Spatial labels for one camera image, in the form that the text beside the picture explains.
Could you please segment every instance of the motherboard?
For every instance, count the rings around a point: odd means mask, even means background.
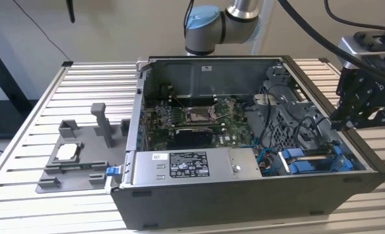
[[[192,101],[173,97],[148,108],[146,114],[153,151],[255,146],[255,134],[237,98]]]

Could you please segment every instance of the circuit board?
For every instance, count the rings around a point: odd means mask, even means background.
[[[186,148],[240,148],[255,144],[248,118],[235,98],[218,99],[210,106],[193,107],[173,107],[161,102],[148,109],[148,117],[153,151],[181,149],[177,135],[182,131],[185,143],[197,142]]]

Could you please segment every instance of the light blue robot joint cap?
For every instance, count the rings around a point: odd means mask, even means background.
[[[218,6],[205,5],[196,6],[192,10],[190,17],[188,18],[188,29],[197,29],[213,23],[220,16]]]

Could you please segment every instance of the metal case panel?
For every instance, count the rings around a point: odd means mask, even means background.
[[[126,188],[112,193],[129,229],[327,215],[384,182],[377,173]]]

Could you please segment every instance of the black pole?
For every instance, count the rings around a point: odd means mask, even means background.
[[[0,88],[3,89],[11,101],[11,104],[17,108],[18,112],[22,115],[27,116],[33,109],[33,105],[29,99],[26,98],[26,95],[15,79],[13,78],[2,59],[0,59]]]

